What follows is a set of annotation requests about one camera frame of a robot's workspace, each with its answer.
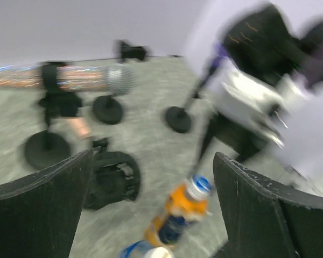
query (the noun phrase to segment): plastic bottle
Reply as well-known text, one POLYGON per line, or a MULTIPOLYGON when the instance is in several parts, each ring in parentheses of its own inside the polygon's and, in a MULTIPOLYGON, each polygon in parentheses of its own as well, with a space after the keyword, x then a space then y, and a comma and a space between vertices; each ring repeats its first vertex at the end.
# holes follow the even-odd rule
POLYGON ((161 213, 146 229, 144 239, 154 247, 174 248, 184 229, 206 216, 211 189, 208 180, 198 175, 181 183, 169 194, 161 213))
POLYGON ((154 248, 142 240, 125 248, 117 258, 174 258, 174 255, 165 247, 154 248))

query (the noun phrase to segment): stand base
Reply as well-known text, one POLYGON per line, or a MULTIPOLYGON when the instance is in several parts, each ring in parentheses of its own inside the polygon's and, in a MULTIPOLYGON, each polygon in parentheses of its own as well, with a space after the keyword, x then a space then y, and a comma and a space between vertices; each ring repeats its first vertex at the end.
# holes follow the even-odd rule
POLYGON ((192 119, 189 114, 177 106, 166 110, 165 121, 171 129, 178 133, 188 133, 192 128, 192 119))
POLYGON ((95 117, 107 125, 116 125, 123 118, 122 105, 111 96, 100 96, 92 105, 92 111, 95 117))
POLYGON ((25 143, 24 156, 26 162, 36 170, 48 168, 71 156, 71 147, 68 142, 58 134, 49 133, 52 148, 45 148, 46 131, 34 134, 25 143))

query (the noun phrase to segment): bottle cap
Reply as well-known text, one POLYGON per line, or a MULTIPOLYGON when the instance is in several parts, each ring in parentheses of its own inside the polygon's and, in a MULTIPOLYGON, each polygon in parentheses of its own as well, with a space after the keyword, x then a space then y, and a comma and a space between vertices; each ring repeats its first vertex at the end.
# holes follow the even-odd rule
POLYGON ((202 176, 194 175, 187 183, 188 193, 196 200, 205 200, 210 195, 212 186, 208 179, 202 176))
POLYGON ((157 247, 149 250, 144 258, 174 258, 173 253, 165 247, 157 247))

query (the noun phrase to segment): white wall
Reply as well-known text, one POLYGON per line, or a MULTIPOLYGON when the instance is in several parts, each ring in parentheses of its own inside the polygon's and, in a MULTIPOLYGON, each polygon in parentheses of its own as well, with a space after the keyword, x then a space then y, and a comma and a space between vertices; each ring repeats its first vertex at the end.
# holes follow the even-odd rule
POLYGON ((2 0, 0 66, 114 58, 113 41, 180 55, 206 0, 2 0))
MULTIPOLYGON (((290 30, 301 34, 304 24, 323 14, 323 0, 274 0, 287 15, 290 30)), ((260 1, 210 0, 200 15, 185 45, 184 56, 192 70, 200 76, 205 61, 211 56, 213 43, 225 26, 260 1)), ((272 153, 285 165, 291 165, 307 177, 323 172, 323 94, 287 119, 284 130, 285 148, 272 148, 272 153)))

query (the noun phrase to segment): orange bottle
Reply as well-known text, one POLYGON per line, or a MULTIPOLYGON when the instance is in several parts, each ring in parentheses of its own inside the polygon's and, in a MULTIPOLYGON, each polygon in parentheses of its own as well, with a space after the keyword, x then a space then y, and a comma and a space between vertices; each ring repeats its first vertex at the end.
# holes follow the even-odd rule
POLYGON ((181 183, 169 194, 163 210, 146 229, 144 239, 154 247, 174 248, 185 228, 206 216, 211 189, 208 180, 198 175, 181 183))

